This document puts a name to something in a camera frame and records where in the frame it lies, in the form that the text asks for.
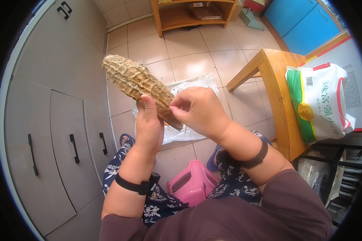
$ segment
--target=left hand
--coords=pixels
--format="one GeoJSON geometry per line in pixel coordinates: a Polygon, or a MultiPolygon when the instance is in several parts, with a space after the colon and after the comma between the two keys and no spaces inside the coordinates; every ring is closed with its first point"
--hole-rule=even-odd
{"type": "Polygon", "coordinates": [[[148,155],[154,155],[164,140],[164,121],[158,119],[155,101],[147,94],[141,96],[144,104],[137,102],[137,136],[135,145],[148,155]]]}

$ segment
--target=pink plastic stool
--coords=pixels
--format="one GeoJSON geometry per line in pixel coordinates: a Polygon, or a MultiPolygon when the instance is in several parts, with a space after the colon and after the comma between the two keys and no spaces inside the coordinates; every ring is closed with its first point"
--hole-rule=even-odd
{"type": "Polygon", "coordinates": [[[217,178],[199,160],[190,161],[172,181],[166,182],[170,194],[194,207],[205,200],[217,185],[217,178]]]}

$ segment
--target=tiled floor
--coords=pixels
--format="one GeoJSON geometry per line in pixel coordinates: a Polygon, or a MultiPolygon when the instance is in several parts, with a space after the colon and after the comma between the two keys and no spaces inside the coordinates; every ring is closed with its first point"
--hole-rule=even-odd
{"type": "MultiPolygon", "coordinates": [[[[280,49],[268,30],[248,28],[241,18],[230,22],[226,29],[213,25],[190,31],[173,29],[159,38],[151,17],[111,32],[108,40],[108,54],[142,62],[165,84],[213,73],[227,115],[242,126],[271,138],[276,136],[275,124],[263,79],[252,78],[232,93],[226,88],[261,48],[280,49]]],[[[110,81],[107,86],[118,142],[122,133],[134,136],[132,100],[110,81]]],[[[161,175],[160,185],[166,189],[166,181],[174,178],[190,160],[206,163],[215,146],[209,139],[162,146],[154,167],[161,175]]]]}

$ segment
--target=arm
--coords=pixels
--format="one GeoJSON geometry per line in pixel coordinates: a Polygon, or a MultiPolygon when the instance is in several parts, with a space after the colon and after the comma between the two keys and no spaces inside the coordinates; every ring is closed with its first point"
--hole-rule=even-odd
{"type": "MultiPolygon", "coordinates": [[[[260,151],[259,137],[233,122],[225,113],[212,89],[192,87],[180,92],[170,103],[174,116],[196,132],[224,147],[235,159],[248,161],[260,151]]],[[[268,147],[263,162],[245,169],[261,192],[278,172],[293,166],[273,147],[268,147]]]]}
{"type": "MultiPolygon", "coordinates": [[[[137,138],[119,168],[119,175],[128,182],[141,184],[148,181],[152,173],[155,155],[164,139],[164,122],[157,117],[154,100],[142,95],[145,105],[137,102],[137,138]]],[[[112,182],[103,203],[103,219],[108,214],[126,218],[141,218],[144,211],[145,195],[139,195],[112,182]]]]}

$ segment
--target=maroon shirt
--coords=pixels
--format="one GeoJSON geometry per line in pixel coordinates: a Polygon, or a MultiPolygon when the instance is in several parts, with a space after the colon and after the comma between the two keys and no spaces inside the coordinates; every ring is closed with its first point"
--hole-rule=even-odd
{"type": "Polygon", "coordinates": [[[325,240],[331,235],[319,196],[288,169],[267,183],[261,206],[237,196],[206,199],[150,228],[140,219],[110,214],[102,220],[100,240],[325,240]]]}

